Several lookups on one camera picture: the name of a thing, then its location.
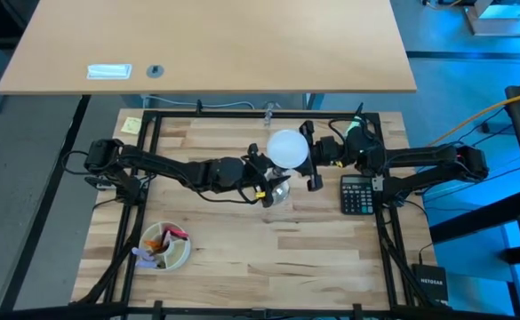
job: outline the round container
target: round container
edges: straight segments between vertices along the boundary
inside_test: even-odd
[[[139,248],[141,250],[147,250],[151,252],[151,247],[146,245],[145,241],[160,241],[166,226],[170,226],[172,228],[184,231],[183,228],[179,227],[178,225],[172,222],[157,222],[156,224],[152,225],[151,227],[147,228],[147,230],[145,230],[143,236],[141,236]],[[169,244],[167,250],[163,253],[158,253],[155,255],[155,260],[157,261],[157,263],[159,265],[164,264],[166,268],[156,268],[156,270],[172,271],[182,266],[187,261],[188,256],[190,255],[190,247],[190,238],[188,238],[187,241],[185,241],[172,236],[171,243]]]

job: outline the butcher block tabletop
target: butcher block tabletop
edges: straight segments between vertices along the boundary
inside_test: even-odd
[[[128,117],[142,118],[142,114],[143,110],[122,109],[114,138],[135,145],[137,135],[122,128]],[[380,113],[380,119],[386,147],[408,148],[401,113]],[[252,143],[265,152],[271,134],[299,128],[304,121],[273,119],[266,128],[257,118],[167,116],[156,152],[183,162],[243,156]],[[333,135],[328,120],[313,121],[316,140]],[[348,123],[336,126],[344,132]],[[145,146],[152,131],[151,124]],[[413,172],[409,168],[391,171],[400,177]],[[159,221],[173,222],[190,234],[192,250],[186,264],[173,271],[136,268],[130,306],[152,307],[155,300],[162,300],[170,308],[352,309],[360,303],[364,309],[389,309],[375,217],[340,213],[340,176],[358,172],[320,167],[319,173],[324,180],[321,190],[308,192],[308,178],[295,174],[289,198],[267,209],[261,204],[205,202],[176,180],[155,178],[143,231]],[[241,199],[237,193],[205,195]],[[104,191],[97,201],[113,197],[115,192]],[[422,204],[419,197],[408,199]],[[109,203],[93,212],[72,300],[85,296],[109,265],[122,207]],[[431,243],[426,217],[413,205],[399,208],[398,213],[408,262],[417,262],[419,249]],[[424,262],[435,265],[432,248],[423,252]],[[398,302],[404,303],[400,273],[392,266]],[[116,292],[121,292],[123,279],[124,268]]]

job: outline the desk surface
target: desk surface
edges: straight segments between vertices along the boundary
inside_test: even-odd
[[[87,80],[91,64],[129,80]],[[158,79],[150,65],[164,67]],[[2,94],[415,92],[389,0],[43,0]]]
[[[135,144],[136,136],[120,129],[126,117],[141,114],[123,109],[114,137]],[[386,146],[407,148],[402,115],[381,113],[380,117]],[[265,152],[271,133],[298,128],[304,120],[274,119],[269,129],[262,119],[169,117],[163,121],[157,154],[201,161],[244,155],[253,142]],[[316,139],[332,134],[327,120],[315,123]],[[269,209],[260,204],[207,203],[177,181],[156,178],[151,182],[143,230],[158,221],[178,223],[191,235],[192,252],[185,266],[170,273],[137,269],[131,304],[149,307],[154,300],[163,300],[165,307],[175,308],[349,309],[361,303],[366,309],[388,309],[375,218],[340,213],[339,177],[353,172],[321,168],[324,188],[313,193],[307,191],[306,178],[293,177],[290,198]],[[399,176],[412,172],[392,171]],[[98,202],[114,196],[101,192]],[[207,196],[240,199],[229,193]],[[421,204],[418,197],[411,200]],[[73,300],[83,297],[108,266],[121,208],[104,204],[93,213]],[[399,216],[408,260],[416,262],[418,250],[431,243],[426,218],[411,205],[401,208]],[[424,250],[424,260],[436,264],[431,248]],[[404,301],[399,272],[396,267],[393,271],[398,300]],[[123,275],[122,269],[118,292]]]

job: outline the black metal frame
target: black metal frame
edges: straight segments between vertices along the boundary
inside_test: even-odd
[[[109,282],[104,296],[104,302],[101,304],[70,304],[64,307],[54,308],[40,308],[29,310],[12,311],[16,299],[18,297],[20,287],[24,281],[24,276],[27,273],[30,261],[34,255],[34,251],[38,244],[38,239],[42,233],[44,223],[48,216],[48,211],[52,206],[54,196],[56,194],[58,185],[60,184],[61,172],[60,164],[62,156],[72,149],[74,141],[76,140],[77,130],[84,117],[85,110],[89,101],[89,96],[83,96],[80,104],[76,109],[74,122],[68,130],[67,138],[59,156],[52,169],[52,175],[49,179],[47,187],[44,191],[43,199],[39,205],[37,217],[33,222],[31,233],[25,243],[24,249],[17,263],[15,275],[10,279],[8,290],[2,299],[0,307],[0,319],[75,319],[75,318],[102,318],[109,316],[122,316],[126,319],[129,314],[144,314],[153,315],[154,319],[164,319],[166,315],[208,315],[208,316],[248,316],[253,318],[270,318],[272,316],[348,316],[353,319],[362,320],[363,317],[377,317],[377,318],[404,318],[404,319],[430,319],[434,316],[436,319],[453,319],[456,316],[460,318],[483,318],[483,319],[509,319],[509,316],[496,316],[479,313],[452,311],[449,308],[432,308],[430,306],[414,307],[413,294],[424,301],[424,292],[418,290],[411,291],[410,284],[413,288],[419,286],[417,280],[413,277],[410,269],[407,267],[404,251],[404,241],[402,238],[402,231],[400,229],[399,219],[395,206],[391,206],[390,218],[392,219],[391,227],[394,235],[394,242],[389,239],[388,231],[384,225],[384,217],[382,211],[377,210],[375,217],[379,226],[377,232],[380,240],[380,253],[384,268],[384,277],[387,286],[388,303],[390,310],[362,310],[359,304],[354,304],[352,310],[305,310],[305,309],[267,309],[267,308],[163,308],[163,302],[158,300],[152,308],[131,308],[128,307],[129,298],[132,288],[133,270],[134,270],[134,256],[130,255],[128,259],[127,269],[124,276],[124,288],[121,292],[119,302],[112,302],[113,293],[115,290],[116,277]],[[304,118],[304,119],[333,119],[333,118],[352,118],[353,113],[334,113],[334,112],[275,112],[273,118]],[[158,136],[161,129],[162,119],[164,117],[219,117],[219,118],[263,118],[262,112],[242,112],[242,111],[203,111],[197,108],[195,111],[145,111],[142,117],[142,125],[137,142],[137,146],[144,147],[145,137],[148,133],[148,126],[154,122],[154,130],[151,133],[151,143],[149,147],[150,152],[155,152],[158,142]],[[379,139],[383,140],[383,135],[380,125],[380,116],[378,114],[366,114],[368,120],[374,125],[375,131]],[[137,215],[132,228],[133,242],[139,242],[140,232],[142,228],[142,221],[145,214],[145,203],[140,204],[137,208]],[[124,205],[122,210],[122,217],[119,223],[119,229],[116,236],[116,248],[114,251],[114,259],[117,253],[124,245],[125,234],[127,230],[128,220],[131,215],[131,206]],[[404,297],[408,306],[401,306],[397,303],[396,287],[394,283],[394,275],[390,259],[395,260],[398,266],[401,266],[400,272],[403,279]]]

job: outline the white label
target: white label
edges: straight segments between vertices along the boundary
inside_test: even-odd
[[[130,64],[97,64],[88,66],[89,80],[127,80],[132,74]]]

